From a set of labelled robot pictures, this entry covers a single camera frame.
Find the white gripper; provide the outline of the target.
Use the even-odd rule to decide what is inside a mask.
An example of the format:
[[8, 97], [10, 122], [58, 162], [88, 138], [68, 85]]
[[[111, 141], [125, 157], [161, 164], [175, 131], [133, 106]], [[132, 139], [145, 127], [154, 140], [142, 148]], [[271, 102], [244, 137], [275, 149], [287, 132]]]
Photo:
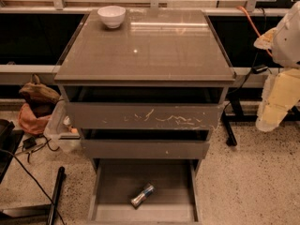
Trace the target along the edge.
[[278, 75], [269, 75], [262, 90], [257, 111], [256, 128], [272, 131], [300, 100], [300, 2], [295, 3], [278, 23], [259, 36], [254, 47], [272, 48], [273, 60], [285, 68]]

